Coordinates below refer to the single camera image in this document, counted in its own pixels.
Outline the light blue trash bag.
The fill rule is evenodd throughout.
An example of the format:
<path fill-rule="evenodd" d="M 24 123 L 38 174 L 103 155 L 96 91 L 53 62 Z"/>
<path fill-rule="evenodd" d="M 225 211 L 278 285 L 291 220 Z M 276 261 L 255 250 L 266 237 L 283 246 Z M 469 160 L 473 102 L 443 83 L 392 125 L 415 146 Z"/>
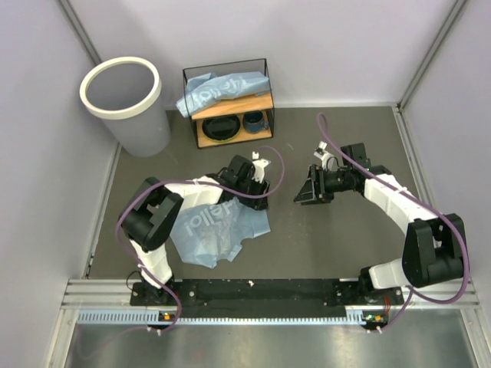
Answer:
<path fill-rule="evenodd" d="M 249 95 L 262 95 L 270 91 L 270 81 L 259 71 L 201 74 L 190 78 L 176 108 L 183 117 L 201 112 L 223 100 L 235 100 Z"/>
<path fill-rule="evenodd" d="M 170 237 L 182 262 L 213 269 L 221 260 L 233 261 L 243 240 L 270 231 L 266 210 L 257 211 L 232 199 L 181 211 Z"/>

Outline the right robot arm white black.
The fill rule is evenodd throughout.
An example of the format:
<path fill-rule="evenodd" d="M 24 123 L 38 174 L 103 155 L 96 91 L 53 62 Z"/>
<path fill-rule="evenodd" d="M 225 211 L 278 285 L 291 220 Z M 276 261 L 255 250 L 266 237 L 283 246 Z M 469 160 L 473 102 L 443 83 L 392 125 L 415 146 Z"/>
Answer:
<path fill-rule="evenodd" d="M 360 298 L 373 304 L 387 289 L 410 285 L 424 288 L 464 276 L 463 220 L 445 219 L 413 201 L 413 195 L 382 165 L 372 165 L 362 143 L 343 146 L 343 160 L 328 152 L 321 141 L 314 155 L 320 164 L 308 168 L 308 177 L 294 198 L 301 205 L 329 203 L 337 192 L 354 191 L 383 211 L 403 232 L 401 258 L 361 269 Z"/>

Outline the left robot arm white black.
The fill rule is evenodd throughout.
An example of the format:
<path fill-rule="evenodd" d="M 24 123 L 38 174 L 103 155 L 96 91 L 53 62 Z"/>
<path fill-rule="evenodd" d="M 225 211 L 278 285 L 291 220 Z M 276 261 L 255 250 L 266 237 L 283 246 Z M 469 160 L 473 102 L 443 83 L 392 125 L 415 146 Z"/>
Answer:
<path fill-rule="evenodd" d="M 127 236 L 151 299 L 165 304 L 173 297 L 168 240 L 183 261 L 214 268 L 218 261 L 237 256 L 243 238 L 269 230 L 269 163 L 258 153 L 250 159 L 236 155 L 217 173 L 198 179 L 143 181 L 121 212 L 115 234 Z"/>

